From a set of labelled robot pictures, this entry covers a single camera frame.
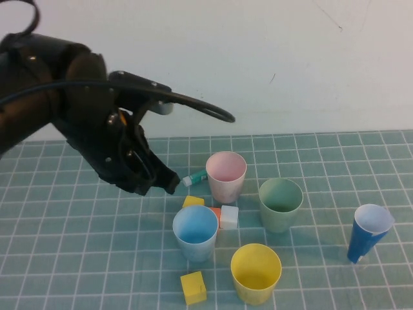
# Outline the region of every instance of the dark blue cup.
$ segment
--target dark blue cup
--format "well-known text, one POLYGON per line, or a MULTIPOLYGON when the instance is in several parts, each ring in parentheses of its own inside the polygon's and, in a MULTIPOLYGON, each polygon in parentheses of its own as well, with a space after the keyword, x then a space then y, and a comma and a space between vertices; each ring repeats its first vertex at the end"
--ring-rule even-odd
POLYGON ((362 205, 354 213, 353 230, 347 257, 356 264, 388 233, 394 218, 379 205, 362 205))

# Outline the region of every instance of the yellow cup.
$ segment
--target yellow cup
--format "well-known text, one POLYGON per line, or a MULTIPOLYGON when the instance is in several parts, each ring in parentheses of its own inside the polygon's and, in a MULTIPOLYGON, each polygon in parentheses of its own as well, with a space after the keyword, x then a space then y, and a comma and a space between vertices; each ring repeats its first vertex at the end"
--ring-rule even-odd
POLYGON ((247 304, 259 305, 271 297, 281 276, 281 261, 266 245, 250 243, 234 253, 231 273, 238 297, 247 304))

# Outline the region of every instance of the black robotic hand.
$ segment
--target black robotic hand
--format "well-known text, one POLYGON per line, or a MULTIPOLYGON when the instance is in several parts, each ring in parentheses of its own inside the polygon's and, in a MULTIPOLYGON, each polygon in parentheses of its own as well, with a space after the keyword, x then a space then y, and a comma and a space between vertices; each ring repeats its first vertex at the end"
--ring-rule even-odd
POLYGON ((0 42, 0 154, 53 123, 102 180, 140 195, 151 186, 173 194, 180 180, 150 150, 139 124, 146 112, 166 115, 179 103, 230 123, 233 115, 128 72, 107 76, 88 47, 33 34, 39 10, 20 1, 35 16, 0 42))

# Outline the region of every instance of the green cup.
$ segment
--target green cup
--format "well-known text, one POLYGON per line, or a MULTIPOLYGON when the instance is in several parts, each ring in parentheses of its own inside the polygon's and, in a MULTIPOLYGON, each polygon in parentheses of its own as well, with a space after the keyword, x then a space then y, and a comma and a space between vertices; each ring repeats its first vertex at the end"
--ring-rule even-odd
POLYGON ((259 199, 261 221, 265 229, 282 233, 294 223, 303 203, 303 191, 289 179, 274 178, 261 185, 259 199))

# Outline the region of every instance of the white block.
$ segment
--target white block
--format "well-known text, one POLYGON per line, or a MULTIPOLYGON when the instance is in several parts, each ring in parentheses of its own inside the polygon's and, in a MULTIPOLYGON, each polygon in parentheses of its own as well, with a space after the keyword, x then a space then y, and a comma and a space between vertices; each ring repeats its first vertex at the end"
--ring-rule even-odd
POLYGON ((222 229, 236 229, 238 226, 238 207, 223 205, 221 207, 220 227, 222 229))

